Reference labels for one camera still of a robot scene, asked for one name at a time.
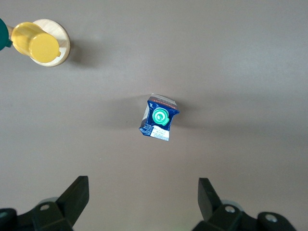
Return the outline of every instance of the green plastic object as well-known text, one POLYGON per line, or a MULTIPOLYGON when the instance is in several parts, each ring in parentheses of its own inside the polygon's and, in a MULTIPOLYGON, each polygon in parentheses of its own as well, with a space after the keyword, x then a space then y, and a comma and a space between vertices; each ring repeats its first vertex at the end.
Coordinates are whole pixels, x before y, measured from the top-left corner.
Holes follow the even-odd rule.
POLYGON ((153 111, 152 118, 156 124, 165 126, 169 122, 169 112, 161 107, 156 108, 153 111))
POLYGON ((9 40, 9 31, 6 24, 0 19, 0 51, 5 47, 11 47, 12 41, 9 40))

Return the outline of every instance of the black mechanical part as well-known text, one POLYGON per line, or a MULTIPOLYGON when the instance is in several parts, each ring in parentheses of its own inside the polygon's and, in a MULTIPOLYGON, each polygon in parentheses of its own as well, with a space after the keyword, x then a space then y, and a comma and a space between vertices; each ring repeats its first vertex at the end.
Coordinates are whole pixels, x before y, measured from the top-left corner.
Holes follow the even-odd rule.
POLYGON ((41 203, 19 216, 15 209, 0 209, 0 230, 72 231, 88 201, 89 179, 79 176, 56 202, 41 203))
POLYGON ((207 178, 199 179, 198 204, 204 220, 192 231, 296 231, 277 213, 262 212, 254 219, 234 205, 223 205, 207 178))

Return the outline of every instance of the metal screw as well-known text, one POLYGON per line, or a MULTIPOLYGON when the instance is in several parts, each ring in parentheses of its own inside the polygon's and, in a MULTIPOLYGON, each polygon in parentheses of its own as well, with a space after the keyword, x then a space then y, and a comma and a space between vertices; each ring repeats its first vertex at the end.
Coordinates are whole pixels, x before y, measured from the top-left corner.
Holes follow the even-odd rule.
POLYGON ((0 218, 6 217, 7 215, 8 215, 7 212, 2 212, 2 213, 0 213, 0 218))
POLYGON ((228 213, 235 213, 235 209, 234 209, 232 206, 230 206, 230 205, 226 206, 226 207, 225 207, 225 210, 226 210, 228 213))
POLYGON ((40 211, 43 211, 43 210, 47 210, 49 209, 49 205, 43 205, 41 208, 39 208, 40 211))
POLYGON ((265 218, 266 218, 266 220, 268 220, 270 222, 277 222, 278 221, 277 218, 272 214, 266 214, 265 218))

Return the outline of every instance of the yellow plastic mug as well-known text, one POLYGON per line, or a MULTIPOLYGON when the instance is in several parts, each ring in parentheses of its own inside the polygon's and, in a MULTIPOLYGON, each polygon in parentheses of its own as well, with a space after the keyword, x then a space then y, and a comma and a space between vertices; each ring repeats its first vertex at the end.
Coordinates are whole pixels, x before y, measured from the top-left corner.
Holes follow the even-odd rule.
POLYGON ((12 31, 11 40, 21 54, 41 63, 49 63, 61 55, 57 39, 34 23, 18 24, 12 31))

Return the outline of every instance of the blue snack packet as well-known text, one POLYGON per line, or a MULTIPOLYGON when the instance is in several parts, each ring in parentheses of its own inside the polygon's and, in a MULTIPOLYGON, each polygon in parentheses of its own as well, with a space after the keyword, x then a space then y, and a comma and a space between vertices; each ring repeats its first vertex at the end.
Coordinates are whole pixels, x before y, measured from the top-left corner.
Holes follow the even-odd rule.
POLYGON ((173 116, 178 113, 178 106, 173 100, 152 94, 139 130, 145 136, 168 141, 173 116))

